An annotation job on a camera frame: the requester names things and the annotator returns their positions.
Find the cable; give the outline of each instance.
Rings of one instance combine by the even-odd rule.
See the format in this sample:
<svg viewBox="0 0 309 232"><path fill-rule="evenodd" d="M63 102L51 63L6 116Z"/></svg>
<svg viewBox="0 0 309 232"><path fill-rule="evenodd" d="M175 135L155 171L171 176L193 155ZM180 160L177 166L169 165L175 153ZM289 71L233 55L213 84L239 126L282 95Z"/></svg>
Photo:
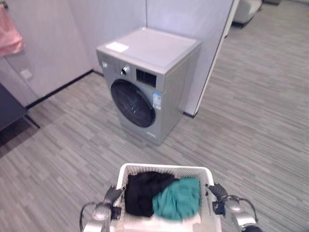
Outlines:
<svg viewBox="0 0 309 232"><path fill-rule="evenodd" d="M247 202L247 203L251 206L251 208L252 208L252 210L253 210L253 212L254 212L255 222L257 223L257 222L258 222L258 219L257 219L257 215L256 215L256 211L255 211L254 205L253 205L248 199L240 198L239 200L240 200L240 201Z"/></svg>
<svg viewBox="0 0 309 232"><path fill-rule="evenodd" d="M83 207L82 207L82 209L81 209L81 213L80 213L80 215L79 215L79 230L80 230L80 232L83 232L83 229L84 229L84 227L83 227L83 212L84 212L84 210L85 210L85 208L87 207L87 206L90 206L90 205L96 205L96 203L95 202L88 202L87 204L85 204Z"/></svg>

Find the white wall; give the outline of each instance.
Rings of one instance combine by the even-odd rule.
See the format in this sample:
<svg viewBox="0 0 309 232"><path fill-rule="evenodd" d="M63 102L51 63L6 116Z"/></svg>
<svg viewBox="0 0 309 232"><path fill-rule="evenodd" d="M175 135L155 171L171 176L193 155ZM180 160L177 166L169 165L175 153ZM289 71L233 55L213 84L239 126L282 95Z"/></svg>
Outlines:
<svg viewBox="0 0 309 232"><path fill-rule="evenodd" d="M203 41L185 111L194 115L233 0L148 0L148 26Z"/></svg>
<svg viewBox="0 0 309 232"><path fill-rule="evenodd" d="M16 83L24 90L27 102L43 97L91 69L70 7L66 0L7 0L8 14L24 38L25 51L6 56L16 73L29 69L33 77L22 82L6 82L8 89ZM0 63L0 71L7 69Z"/></svg>
<svg viewBox="0 0 309 232"><path fill-rule="evenodd" d="M102 72L96 47L145 26L145 0L68 0L91 67Z"/></svg>

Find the green towel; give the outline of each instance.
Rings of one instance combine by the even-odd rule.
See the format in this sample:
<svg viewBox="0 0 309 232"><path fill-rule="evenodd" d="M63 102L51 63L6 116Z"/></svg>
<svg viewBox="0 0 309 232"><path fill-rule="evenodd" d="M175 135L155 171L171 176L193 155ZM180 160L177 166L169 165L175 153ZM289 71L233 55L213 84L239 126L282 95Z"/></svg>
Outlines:
<svg viewBox="0 0 309 232"><path fill-rule="evenodd" d="M200 188L196 178L182 178L153 197L154 214L171 220L192 217L199 209Z"/></svg>

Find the white laundry basket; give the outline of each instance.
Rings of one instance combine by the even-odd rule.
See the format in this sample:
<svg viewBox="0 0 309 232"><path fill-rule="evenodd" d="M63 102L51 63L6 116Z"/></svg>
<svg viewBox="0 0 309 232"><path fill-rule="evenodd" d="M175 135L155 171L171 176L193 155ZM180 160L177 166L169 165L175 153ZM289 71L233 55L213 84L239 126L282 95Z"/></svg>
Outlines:
<svg viewBox="0 0 309 232"><path fill-rule="evenodd" d="M212 210L212 202L215 201L215 196L208 191L206 196L205 183L213 185L212 174L209 169L204 167L188 167L188 166L172 166L172 165L156 165L156 164L139 164L139 163L126 163L122 165L118 182L117 189L125 186L128 181L128 175L136 175L142 172L159 172L159 173L170 173L175 175L176 178L181 177L195 177L199 179L201 189L201 202L200 211L201 226L198 229L194 229L194 232L221 232L221 223L218 215ZM118 201L118 205L121 205L122 212L120 219L117 223L116 231L123 231L124 224L134 220L136 217L129 215L125 210L125 201L121 198Z"/></svg>

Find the front-loading washing machine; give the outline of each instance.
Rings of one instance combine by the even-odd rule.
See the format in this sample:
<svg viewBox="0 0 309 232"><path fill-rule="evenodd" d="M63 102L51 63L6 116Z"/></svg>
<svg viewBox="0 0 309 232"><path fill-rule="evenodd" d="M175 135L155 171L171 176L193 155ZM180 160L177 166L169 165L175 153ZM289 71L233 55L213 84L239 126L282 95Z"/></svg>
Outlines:
<svg viewBox="0 0 309 232"><path fill-rule="evenodd" d="M201 42L138 29L97 47L120 122L161 144L183 115Z"/></svg>

